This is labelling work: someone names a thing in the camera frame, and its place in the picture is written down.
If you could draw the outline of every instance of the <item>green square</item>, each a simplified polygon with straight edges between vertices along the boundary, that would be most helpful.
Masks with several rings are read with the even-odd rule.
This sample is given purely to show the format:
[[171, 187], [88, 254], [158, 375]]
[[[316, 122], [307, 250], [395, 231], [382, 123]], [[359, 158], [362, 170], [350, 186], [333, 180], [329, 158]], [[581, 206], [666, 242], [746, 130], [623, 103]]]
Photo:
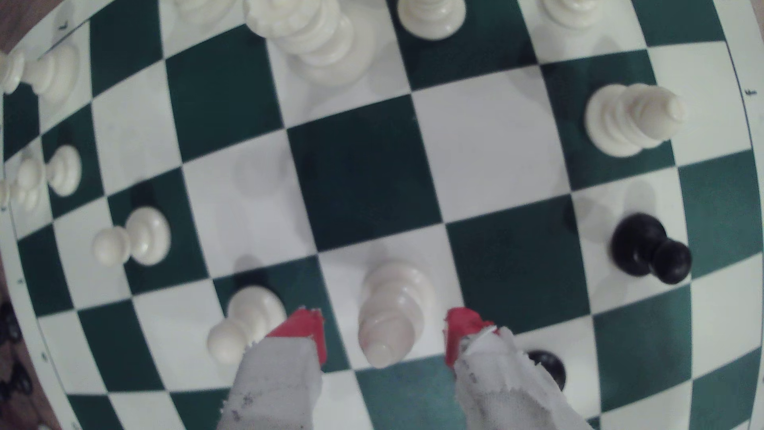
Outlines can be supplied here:
[[131, 300], [77, 313], [108, 391], [164, 389]]
[[117, 412], [107, 396], [69, 394], [69, 404], [83, 430], [122, 429]]
[[180, 168], [120, 191], [108, 198], [108, 208], [116, 226], [124, 226], [133, 210], [149, 206], [158, 209], [170, 224], [170, 252], [155, 265], [125, 263], [133, 294], [207, 278], [199, 238]]
[[426, 41], [400, 23], [397, 0], [387, 0], [412, 90], [536, 64], [520, 6], [515, 0], [469, 2], [459, 31]]
[[3, 96], [3, 158], [7, 161], [40, 134], [37, 96], [28, 85], [19, 85]]
[[515, 334], [589, 314], [569, 195], [446, 227], [465, 306]]
[[93, 132], [93, 118], [89, 104], [43, 134], [42, 142], [46, 163], [61, 145], [72, 145], [79, 152], [79, 159], [83, 164], [83, 176], [74, 194], [61, 197], [51, 190], [50, 209], [53, 212], [53, 218], [58, 218], [103, 196], [96, 135]]
[[442, 355], [355, 373], [375, 430], [463, 430], [453, 372]]
[[183, 161], [283, 127], [265, 40], [244, 25], [168, 58], [167, 82]]
[[594, 316], [602, 411], [691, 377], [690, 286]]
[[319, 251], [441, 222], [411, 96], [288, 134]]
[[220, 411], [228, 398], [228, 389], [170, 393], [170, 397], [186, 430], [212, 430], [220, 421]]
[[752, 150], [680, 167], [679, 181], [694, 278], [761, 252]]
[[73, 308], [52, 225], [19, 240], [18, 255], [27, 279], [29, 299], [38, 318]]
[[723, 41], [713, 0], [633, 0], [647, 46]]
[[727, 430], [751, 418], [761, 348], [692, 383], [690, 430]]
[[669, 142], [632, 157], [610, 157], [594, 146], [584, 127], [587, 102], [601, 87], [656, 84], [646, 50], [546, 64], [541, 71], [574, 191], [674, 165]]
[[224, 310], [236, 291], [250, 285], [260, 285], [274, 292], [281, 299], [287, 315], [292, 314], [300, 306], [321, 309], [324, 317], [326, 351], [329, 353], [322, 370], [328, 373], [350, 368], [332, 310], [332, 303], [326, 292], [318, 257], [310, 256], [241, 272], [215, 279], [214, 283], [220, 305]]
[[93, 97], [161, 59], [157, 0], [114, 0], [90, 18]]

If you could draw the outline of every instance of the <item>white rook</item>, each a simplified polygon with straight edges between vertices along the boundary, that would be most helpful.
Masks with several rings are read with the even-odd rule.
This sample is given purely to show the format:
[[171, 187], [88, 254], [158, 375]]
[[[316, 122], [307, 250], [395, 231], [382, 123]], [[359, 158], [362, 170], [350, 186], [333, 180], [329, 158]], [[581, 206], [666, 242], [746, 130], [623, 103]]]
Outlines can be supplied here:
[[247, 26], [297, 57], [297, 72], [311, 82], [341, 86], [371, 65], [377, 43], [371, 22], [346, 15], [337, 0], [246, 0]]
[[600, 88], [589, 99], [584, 123], [602, 152], [629, 157], [669, 140], [687, 118], [679, 96], [660, 86], [635, 83]]

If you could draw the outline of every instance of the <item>white square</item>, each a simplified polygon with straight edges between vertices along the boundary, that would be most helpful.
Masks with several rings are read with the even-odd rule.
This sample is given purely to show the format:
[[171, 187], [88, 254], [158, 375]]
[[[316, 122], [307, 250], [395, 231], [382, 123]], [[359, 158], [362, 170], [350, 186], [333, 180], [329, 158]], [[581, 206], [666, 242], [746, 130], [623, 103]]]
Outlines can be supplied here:
[[183, 173], [213, 278], [316, 253], [284, 130], [191, 161]]
[[133, 297], [135, 313], [164, 386], [170, 391], [229, 387], [236, 366], [217, 364], [207, 333], [223, 319], [212, 281]]
[[107, 195], [180, 165], [164, 61], [101, 93], [92, 112]]
[[210, 24], [193, 24], [183, 19], [178, 13], [178, 6], [174, 0], [160, 0], [159, 19], [164, 57], [172, 57], [199, 42], [244, 24], [243, 11], [243, 0], [231, 0], [228, 11], [219, 20]]
[[537, 66], [413, 95], [446, 222], [570, 192]]
[[692, 377], [756, 349], [762, 340], [762, 254], [695, 279]]
[[562, 392], [570, 406], [584, 418], [600, 415], [600, 374], [590, 315], [519, 334], [516, 339], [521, 350], [545, 350], [559, 357], [566, 375]]
[[125, 430], [184, 430], [170, 395], [164, 391], [108, 395]]
[[100, 264], [90, 247], [98, 231], [111, 226], [112, 216], [105, 197], [53, 222], [63, 274], [75, 308], [105, 305], [130, 297], [130, 285], [122, 265]]
[[685, 208], [676, 168], [576, 191], [573, 208], [592, 313], [628, 305], [690, 282], [689, 276], [677, 285], [666, 285], [653, 275], [627, 275], [610, 259], [610, 238], [616, 226], [634, 213], [658, 218], [668, 237], [687, 244]]
[[342, 343], [354, 370], [370, 366], [358, 345], [358, 313], [364, 279], [369, 272], [391, 261], [414, 265], [435, 286], [435, 303], [425, 313], [422, 336], [405, 360], [444, 353], [445, 313], [450, 308], [464, 306], [445, 226], [430, 226], [323, 252], [319, 261]]
[[602, 430], [688, 430], [692, 382], [687, 381], [630, 405], [602, 414]]
[[40, 132], [45, 133], [51, 127], [68, 118], [92, 99], [90, 86], [90, 23], [86, 22], [75, 30], [61, 45], [74, 46], [79, 55], [77, 81], [72, 92], [61, 103], [47, 103], [40, 98]]
[[601, 2], [602, 19], [580, 31], [553, 21], [542, 0], [518, 2], [541, 64], [647, 47], [631, 0]]
[[268, 41], [270, 69], [274, 75], [276, 93], [286, 127], [391, 99], [411, 91], [385, 1], [341, 0], [340, 6], [345, 13], [359, 11], [371, 20], [377, 37], [374, 62], [358, 82], [330, 88], [303, 79], [290, 66], [290, 63], [297, 59]]
[[313, 409], [314, 430], [373, 430], [366, 403], [352, 370], [324, 373], [321, 396]]
[[[31, 157], [44, 161], [43, 145], [40, 138], [36, 138], [29, 145], [24, 147], [5, 162], [5, 177], [9, 183], [13, 183], [18, 173], [18, 167], [24, 158]], [[13, 215], [13, 224], [16, 228], [16, 239], [28, 236], [43, 226], [53, 221], [53, 213], [50, 212], [50, 195], [48, 194], [47, 182], [40, 185], [40, 201], [37, 206], [27, 212], [14, 199], [11, 199], [11, 214]]]
[[689, 119], [671, 139], [677, 165], [689, 165], [751, 147], [727, 43], [651, 47], [658, 85], [679, 95]]
[[106, 386], [76, 311], [49, 315], [37, 322], [64, 391], [69, 394], [106, 394]]

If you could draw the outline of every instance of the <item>white chess piece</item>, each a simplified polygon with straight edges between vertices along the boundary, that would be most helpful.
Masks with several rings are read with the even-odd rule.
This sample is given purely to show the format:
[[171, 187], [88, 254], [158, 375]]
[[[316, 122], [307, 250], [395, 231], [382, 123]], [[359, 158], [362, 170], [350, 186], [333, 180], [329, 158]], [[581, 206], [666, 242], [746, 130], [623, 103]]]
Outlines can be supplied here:
[[342, 86], [358, 80], [377, 48], [371, 22], [346, 15], [337, 0], [245, 0], [247, 26], [297, 56], [297, 72], [311, 82]]
[[399, 0], [398, 17], [409, 33], [439, 41], [454, 34], [465, 22], [465, 0]]
[[281, 300], [263, 287], [237, 292], [228, 302], [228, 317], [209, 331], [207, 350], [222, 364], [236, 364], [253, 342], [259, 342], [287, 319]]
[[61, 145], [46, 168], [48, 185], [61, 197], [70, 196], [79, 186], [83, 176], [83, 163], [79, 152], [72, 145]]
[[125, 264], [130, 256], [142, 265], [155, 265], [170, 251], [170, 225], [153, 207], [139, 207], [124, 227], [99, 231], [92, 242], [95, 258], [103, 265]]
[[358, 343], [371, 366], [398, 363], [411, 351], [422, 336], [434, 291], [421, 271], [401, 262], [383, 265], [366, 278]]
[[543, 0], [544, 9], [558, 24], [583, 30], [602, 19], [603, 0]]
[[233, 2], [234, 0], [175, 0], [175, 5], [184, 21], [208, 25], [223, 18]]
[[607, 85], [589, 99], [584, 114], [587, 134], [613, 157], [629, 157], [669, 140], [687, 121], [682, 99], [660, 86]]
[[11, 198], [18, 202], [25, 211], [31, 212], [37, 207], [45, 182], [45, 165], [34, 157], [21, 160], [16, 180], [10, 186]]
[[35, 94], [48, 103], [64, 101], [74, 88], [79, 71], [77, 48], [63, 44], [42, 56], [29, 60], [17, 51], [2, 59], [0, 77], [6, 93], [13, 93], [20, 82], [32, 85]]

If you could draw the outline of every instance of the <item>black pawn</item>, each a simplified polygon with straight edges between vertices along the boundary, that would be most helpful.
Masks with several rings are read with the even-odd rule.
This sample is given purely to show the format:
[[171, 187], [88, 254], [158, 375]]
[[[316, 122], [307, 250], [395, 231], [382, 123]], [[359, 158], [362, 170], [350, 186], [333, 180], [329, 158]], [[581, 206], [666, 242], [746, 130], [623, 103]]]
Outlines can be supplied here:
[[548, 351], [531, 351], [528, 353], [528, 358], [536, 364], [541, 364], [552, 375], [560, 391], [565, 388], [565, 366], [562, 365], [559, 357]]
[[655, 217], [637, 213], [618, 224], [610, 254], [619, 269], [631, 276], [652, 273], [665, 284], [678, 284], [692, 267], [690, 249], [669, 239]]

